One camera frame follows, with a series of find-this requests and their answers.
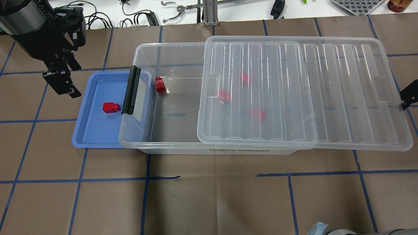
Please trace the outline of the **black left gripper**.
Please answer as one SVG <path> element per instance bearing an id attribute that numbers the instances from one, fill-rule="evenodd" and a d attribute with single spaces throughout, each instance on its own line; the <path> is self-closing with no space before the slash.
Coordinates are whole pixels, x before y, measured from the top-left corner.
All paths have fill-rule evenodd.
<path id="1" fill-rule="evenodd" d="M 46 64 L 43 79 L 58 95 L 82 95 L 69 70 L 82 69 L 74 52 L 86 44 L 84 14 L 68 20 L 56 15 L 52 7 L 12 7 L 11 36 L 31 58 Z"/>

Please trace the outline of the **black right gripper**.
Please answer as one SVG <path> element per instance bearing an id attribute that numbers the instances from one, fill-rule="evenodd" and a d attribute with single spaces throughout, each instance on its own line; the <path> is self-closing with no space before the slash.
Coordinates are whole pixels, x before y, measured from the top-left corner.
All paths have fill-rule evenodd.
<path id="1" fill-rule="evenodd" d="M 418 102 L 418 80 L 415 79 L 412 83 L 400 91 L 401 106 L 410 106 Z"/>

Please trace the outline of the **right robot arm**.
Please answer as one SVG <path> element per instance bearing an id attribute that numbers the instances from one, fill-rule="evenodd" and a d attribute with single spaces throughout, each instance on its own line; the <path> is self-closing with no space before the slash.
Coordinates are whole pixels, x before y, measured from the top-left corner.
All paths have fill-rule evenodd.
<path id="1" fill-rule="evenodd" d="M 402 100 L 402 109 L 405 111 L 408 110 L 413 103 L 417 103 L 417 80 L 415 79 L 412 83 L 410 83 L 406 88 L 400 91 L 400 96 Z M 417 234 L 417 227 L 415 228 L 398 228 L 398 229 L 390 229 L 384 232 L 378 232 L 377 225 L 375 224 L 374 214 L 370 204 L 370 198 L 368 197 L 366 184 L 364 181 L 364 174 L 363 171 L 359 171 L 360 182 L 362 185 L 362 189 L 364 192 L 364 196 L 366 199 L 367 208 L 369 211 L 369 216 L 371 218 L 372 226 L 373 226 L 373 233 L 369 233 L 369 235 L 416 235 Z M 312 228 L 307 233 L 308 235 L 358 235 L 366 233 L 356 233 L 349 229 L 330 229 L 330 227 L 323 222 L 315 223 Z"/>

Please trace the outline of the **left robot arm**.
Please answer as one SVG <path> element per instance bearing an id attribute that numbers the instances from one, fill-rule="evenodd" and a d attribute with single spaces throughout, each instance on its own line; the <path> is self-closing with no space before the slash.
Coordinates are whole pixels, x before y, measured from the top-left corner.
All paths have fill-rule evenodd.
<path id="1" fill-rule="evenodd" d="M 2 0 L 0 22 L 31 58 L 46 65 L 43 79 L 58 95 L 81 96 L 71 79 L 71 71 L 82 68 L 73 52 L 86 43 L 81 7 L 52 8 L 47 0 Z"/>

